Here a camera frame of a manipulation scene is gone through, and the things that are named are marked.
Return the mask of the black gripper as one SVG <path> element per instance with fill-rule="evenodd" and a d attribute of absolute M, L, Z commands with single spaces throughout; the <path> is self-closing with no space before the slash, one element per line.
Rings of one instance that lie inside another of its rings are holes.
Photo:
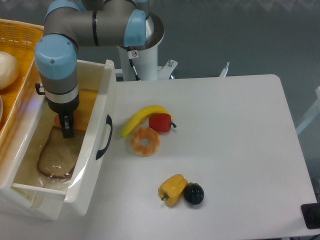
<path fill-rule="evenodd" d="M 80 103 L 79 98 L 66 103 L 57 103 L 47 98 L 48 106 L 52 111 L 58 114 L 59 119 L 62 119 L 61 129 L 65 139 L 74 137 L 73 127 L 73 112 L 77 109 Z"/>

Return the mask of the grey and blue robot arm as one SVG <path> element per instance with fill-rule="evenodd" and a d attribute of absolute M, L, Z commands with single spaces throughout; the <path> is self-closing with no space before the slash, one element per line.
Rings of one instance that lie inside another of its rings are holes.
<path fill-rule="evenodd" d="M 142 46 L 147 42 L 146 21 L 140 0 L 55 0 L 49 5 L 34 60 L 64 138 L 74 137 L 73 113 L 80 102 L 79 47 Z"/>

